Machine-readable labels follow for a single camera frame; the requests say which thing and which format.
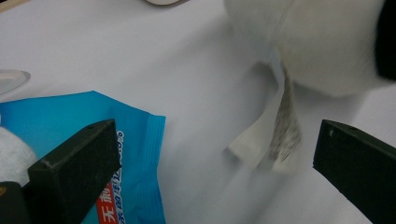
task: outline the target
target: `white object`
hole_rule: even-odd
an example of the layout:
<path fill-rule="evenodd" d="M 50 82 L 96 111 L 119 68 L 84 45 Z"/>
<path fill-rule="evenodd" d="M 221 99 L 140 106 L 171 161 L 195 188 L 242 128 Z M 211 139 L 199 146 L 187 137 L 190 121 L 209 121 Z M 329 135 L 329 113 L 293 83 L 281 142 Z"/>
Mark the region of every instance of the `white object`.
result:
<path fill-rule="evenodd" d="M 29 182 L 27 168 L 37 160 L 35 153 L 19 137 L 0 127 L 0 182 Z"/>
<path fill-rule="evenodd" d="M 18 70 L 0 69 L 0 94 L 17 89 L 27 82 L 30 74 Z"/>
<path fill-rule="evenodd" d="M 375 28 L 384 1 L 224 0 L 224 3 L 234 29 L 257 51 L 258 60 L 273 70 L 279 70 L 277 64 L 282 63 L 291 81 L 333 97 L 390 84 L 375 71 Z M 279 73 L 274 74 L 279 87 L 284 85 L 279 81 Z M 297 155 L 293 152 L 301 140 L 292 105 L 294 93 L 290 90 L 286 95 L 284 91 L 279 88 L 262 116 L 228 146 L 252 167 L 265 158 L 271 159 L 272 151 L 287 152 L 287 159 L 296 161 L 289 157 Z M 279 159 L 272 158 L 272 162 L 280 165 L 272 165 L 273 170 L 275 167 L 294 170 L 287 160 Z"/>

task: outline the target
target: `blue packaging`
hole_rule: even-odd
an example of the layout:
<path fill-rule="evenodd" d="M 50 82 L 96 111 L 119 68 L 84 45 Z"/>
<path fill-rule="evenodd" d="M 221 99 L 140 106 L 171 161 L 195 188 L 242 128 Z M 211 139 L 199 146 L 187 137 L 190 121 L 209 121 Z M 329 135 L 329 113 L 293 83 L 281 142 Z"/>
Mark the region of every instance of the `blue packaging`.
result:
<path fill-rule="evenodd" d="M 20 137 L 38 158 L 81 128 L 114 119 L 122 168 L 82 223 L 165 223 L 157 182 L 165 117 L 96 91 L 2 103 L 0 116 L 1 126 Z"/>

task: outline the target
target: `white plush toy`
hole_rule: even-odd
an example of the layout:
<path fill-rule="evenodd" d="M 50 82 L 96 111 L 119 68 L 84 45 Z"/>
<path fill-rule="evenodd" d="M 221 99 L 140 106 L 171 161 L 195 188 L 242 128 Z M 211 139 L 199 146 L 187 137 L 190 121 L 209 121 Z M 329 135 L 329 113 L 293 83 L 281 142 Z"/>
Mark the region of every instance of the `white plush toy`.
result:
<path fill-rule="evenodd" d="M 289 76 L 286 82 L 290 79 L 290 83 L 339 97 L 387 86 L 396 79 L 396 36 L 392 27 L 395 1 L 224 0 L 224 5 L 235 31 L 257 50 L 258 60 L 270 65 L 274 64 L 274 58 L 279 60 L 285 71 L 283 76 Z M 292 99 L 288 101 L 282 103 L 281 110 L 292 108 Z M 253 167 L 263 158 L 271 159 L 274 151 L 283 151 L 286 158 L 293 150 L 271 148 L 268 141 L 264 143 L 262 136 L 256 133 L 265 129 L 262 125 L 273 130 L 283 127 L 281 133 L 271 136 L 284 141 L 277 143 L 280 147 L 290 144 L 295 147 L 299 141 L 295 125 L 287 128 L 290 118 L 283 121 L 280 118 L 271 126 L 268 120 L 273 115 L 265 113 L 265 118 L 260 118 L 259 123 L 253 124 L 229 146 L 235 155 Z M 286 140 L 280 139 L 280 134 L 285 135 Z"/>

